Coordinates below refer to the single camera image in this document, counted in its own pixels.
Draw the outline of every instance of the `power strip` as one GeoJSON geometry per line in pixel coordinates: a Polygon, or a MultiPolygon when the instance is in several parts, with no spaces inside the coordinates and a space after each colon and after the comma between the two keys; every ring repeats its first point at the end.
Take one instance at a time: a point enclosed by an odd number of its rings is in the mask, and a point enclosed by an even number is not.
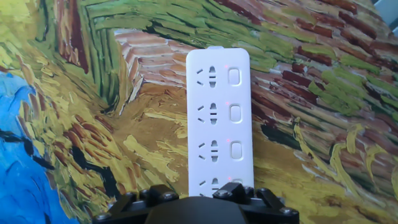
{"type": "Polygon", "coordinates": [[[253,187],[249,54],[192,50],[187,107],[189,196],[211,197],[228,182],[253,187]]]}

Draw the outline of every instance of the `painted wall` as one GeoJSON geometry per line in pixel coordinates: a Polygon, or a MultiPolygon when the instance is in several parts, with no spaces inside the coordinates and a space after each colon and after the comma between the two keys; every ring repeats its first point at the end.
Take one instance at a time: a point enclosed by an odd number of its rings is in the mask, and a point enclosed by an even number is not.
{"type": "Polygon", "coordinates": [[[369,0],[3,0],[0,220],[187,196],[185,57],[251,55],[254,171],[303,223],[398,222],[398,39],[369,0]]]}

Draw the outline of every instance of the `blue paint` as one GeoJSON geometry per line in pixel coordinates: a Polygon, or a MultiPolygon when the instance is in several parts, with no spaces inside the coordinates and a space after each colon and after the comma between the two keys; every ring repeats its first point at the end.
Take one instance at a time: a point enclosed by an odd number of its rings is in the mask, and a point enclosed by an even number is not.
{"type": "MultiPolygon", "coordinates": [[[[24,136],[16,116],[29,93],[35,90],[25,80],[0,72],[0,129],[24,136]]],[[[51,223],[78,223],[65,215],[45,168],[26,154],[23,144],[0,139],[0,224],[44,224],[45,214],[51,223]]]]}

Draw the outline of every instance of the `screw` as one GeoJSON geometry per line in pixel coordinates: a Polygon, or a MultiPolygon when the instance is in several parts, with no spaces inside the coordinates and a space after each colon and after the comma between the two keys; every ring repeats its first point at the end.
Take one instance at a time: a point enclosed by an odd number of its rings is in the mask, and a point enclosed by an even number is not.
{"type": "Polygon", "coordinates": [[[109,212],[103,212],[103,213],[100,213],[97,216],[95,216],[95,218],[97,220],[105,220],[105,219],[109,218],[110,216],[111,216],[111,214],[109,212]]]}
{"type": "Polygon", "coordinates": [[[216,194],[220,197],[227,197],[231,195],[231,192],[228,192],[227,190],[218,190],[216,194]]]}
{"type": "Polygon", "coordinates": [[[171,199],[175,197],[175,193],[174,192],[166,192],[162,195],[163,199],[171,199]]]}
{"type": "Polygon", "coordinates": [[[293,210],[293,208],[283,207],[279,211],[285,215],[288,215],[288,214],[292,213],[294,210],[293,210]]]}

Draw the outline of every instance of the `black mount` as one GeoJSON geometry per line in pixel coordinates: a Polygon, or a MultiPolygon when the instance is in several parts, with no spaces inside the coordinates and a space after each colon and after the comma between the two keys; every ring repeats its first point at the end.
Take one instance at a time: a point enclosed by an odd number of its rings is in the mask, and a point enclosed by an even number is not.
{"type": "Polygon", "coordinates": [[[254,190],[227,183],[209,197],[179,196],[166,185],[155,185],[137,194],[127,193],[93,224],[243,224],[299,223],[299,212],[287,208],[268,189],[254,190]]]}

